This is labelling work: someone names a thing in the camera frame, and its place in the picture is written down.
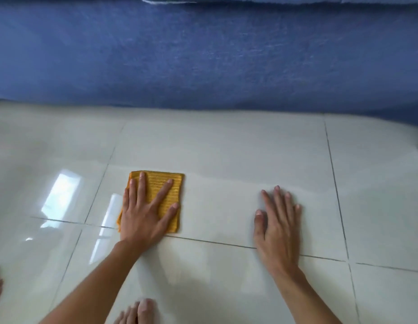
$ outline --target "floor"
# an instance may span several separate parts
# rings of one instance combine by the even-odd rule
[[[418,323],[418,128],[267,112],[0,102],[0,323],[37,323],[112,249],[128,174],[186,175],[181,229],[140,259],[168,324],[293,318],[251,239],[259,191],[304,205],[301,267],[344,324]]]

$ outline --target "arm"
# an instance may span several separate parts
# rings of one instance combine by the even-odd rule
[[[301,206],[294,205],[292,195],[284,195],[279,186],[273,195],[272,200],[262,191],[266,213],[258,210],[254,219],[254,243],[261,261],[296,324],[341,324],[299,269]]]
[[[40,324],[103,324],[125,278],[140,255],[158,243],[178,205],[158,218],[158,207],[172,186],[167,182],[151,203],[146,203],[146,180],[140,175],[125,189],[120,242],[112,252]]]

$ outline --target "blue upholstery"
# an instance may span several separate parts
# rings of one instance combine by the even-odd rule
[[[0,2],[0,98],[418,124],[418,7]]]

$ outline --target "hand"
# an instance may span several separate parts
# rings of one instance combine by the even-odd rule
[[[301,272],[298,267],[302,207],[294,205],[292,195],[285,195],[279,186],[273,190],[273,202],[262,190],[266,212],[256,211],[254,244],[260,260],[273,278],[293,278]]]
[[[162,239],[179,207],[174,203],[163,218],[158,217],[159,205],[171,189],[173,180],[164,184],[151,203],[146,202],[144,172],[140,173],[138,185],[136,191],[136,182],[131,179],[130,188],[125,189],[120,225],[120,240],[127,241],[137,257]]]

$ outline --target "microfiber cloth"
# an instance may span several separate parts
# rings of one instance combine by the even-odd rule
[[[139,186],[139,175],[142,171],[132,171],[130,176],[128,177],[128,184],[126,185],[127,188],[130,187],[130,179],[134,178],[136,181],[136,189]],[[180,189],[182,187],[182,181],[185,177],[184,174],[178,173],[165,173],[162,171],[143,171],[146,175],[146,201],[151,202],[161,187],[167,182],[169,179],[173,180],[173,186],[171,187],[169,193],[161,202],[159,206],[158,214],[160,218],[162,218],[170,206],[175,203],[179,202],[180,199]],[[179,229],[179,214],[180,214],[180,205],[176,212],[176,216],[171,220],[169,224],[169,228],[167,229],[167,233],[176,233]],[[120,220],[122,218],[122,211],[120,211],[119,217],[117,218],[117,225],[119,226],[120,232]]]

